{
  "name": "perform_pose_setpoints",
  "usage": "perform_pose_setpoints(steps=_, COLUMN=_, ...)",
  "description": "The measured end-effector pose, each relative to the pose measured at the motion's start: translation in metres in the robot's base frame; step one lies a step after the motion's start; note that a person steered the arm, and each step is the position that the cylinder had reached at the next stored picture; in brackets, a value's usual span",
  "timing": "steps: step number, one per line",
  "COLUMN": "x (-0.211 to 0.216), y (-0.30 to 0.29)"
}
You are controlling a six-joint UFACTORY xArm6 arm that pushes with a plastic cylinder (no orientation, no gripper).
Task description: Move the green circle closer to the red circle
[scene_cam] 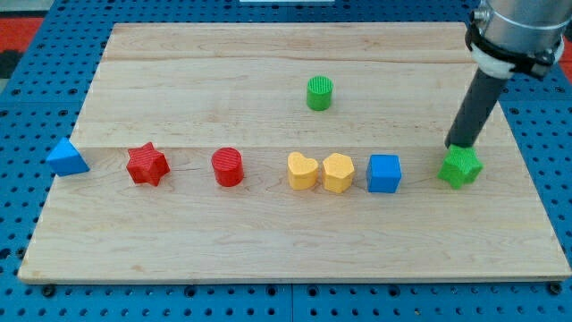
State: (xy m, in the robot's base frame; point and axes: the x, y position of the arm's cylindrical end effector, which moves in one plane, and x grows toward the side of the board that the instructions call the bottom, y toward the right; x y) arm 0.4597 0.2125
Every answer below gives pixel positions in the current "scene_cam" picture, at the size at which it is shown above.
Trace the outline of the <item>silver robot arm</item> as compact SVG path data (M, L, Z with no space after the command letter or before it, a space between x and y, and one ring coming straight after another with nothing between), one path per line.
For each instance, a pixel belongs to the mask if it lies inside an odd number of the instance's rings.
M466 45L482 72L540 80L564 53L571 0L482 0L469 20Z

